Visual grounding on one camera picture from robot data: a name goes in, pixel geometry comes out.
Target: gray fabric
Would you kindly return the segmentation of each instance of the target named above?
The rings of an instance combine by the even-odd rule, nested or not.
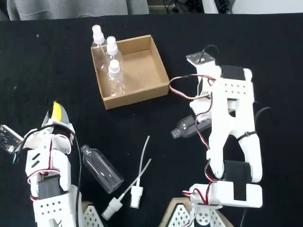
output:
[[[8,20],[8,18],[4,15],[1,9],[0,9],[0,20]]]
[[[8,0],[11,20],[148,14],[147,0]]]

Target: black cloth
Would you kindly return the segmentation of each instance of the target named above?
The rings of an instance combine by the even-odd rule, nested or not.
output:
[[[84,168],[83,200],[99,213],[138,175],[147,135],[140,208],[129,208],[130,194],[108,226],[157,226],[174,197],[193,183],[207,183],[205,147],[197,136],[174,140],[170,131],[192,113],[175,94],[106,111],[90,53],[91,27],[100,24],[118,40],[151,34],[170,78],[195,73],[185,55],[208,44],[220,49],[220,64],[253,72],[256,108],[270,106],[257,122],[263,162],[263,207],[248,209],[243,226],[292,226],[300,218],[302,162],[303,14],[292,15],[145,15],[67,20],[0,22],[0,123],[24,135],[41,125],[49,103],[67,110],[80,144],[98,148],[125,178],[111,195]],[[175,86],[190,95],[194,78]],[[204,132],[208,138],[210,130]],[[224,158],[241,158],[234,140]],[[25,174],[26,155],[17,165],[0,153],[0,226],[35,226]],[[70,157],[72,183],[78,179],[78,154]],[[239,226],[242,208],[222,213]]]

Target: white bottle cap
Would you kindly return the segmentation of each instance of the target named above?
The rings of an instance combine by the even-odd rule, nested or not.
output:
[[[117,46],[117,43],[116,43],[116,38],[114,38],[113,36],[109,36],[107,38],[107,53],[109,55],[116,55],[118,53],[118,46]]]
[[[105,41],[104,35],[101,31],[101,27],[99,25],[94,25],[92,27],[93,30],[93,38],[96,44],[103,44]]]
[[[123,204],[117,200],[115,197],[109,202],[108,207],[105,209],[105,211],[102,214],[102,217],[108,221],[114,213],[116,213],[120,208],[123,206]]]
[[[143,193],[143,188],[142,187],[132,186],[132,190],[131,190],[132,200],[131,200],[130,207],[139,208],[142,193]]]
[[[111,77],[118,77],[120,74],[120,63],[118,60],[111,60],[108,67],[108,73]]]

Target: black cable tie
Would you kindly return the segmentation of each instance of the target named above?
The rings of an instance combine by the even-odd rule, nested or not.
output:
[[[240,141],[241,139],[251,136],[253,134],[257,134],[257,132],[256,131],[247,131],[243,135],[241,135],[239,138],[237,138],[237,140]]]

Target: open cardboard box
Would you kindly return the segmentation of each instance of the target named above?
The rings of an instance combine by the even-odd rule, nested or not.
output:
[[[107,77],[97,70],[99,90],[106,109],[167,95],[169,78],[151,35],[117,41],[123,56],[125,93],[110,96]]]

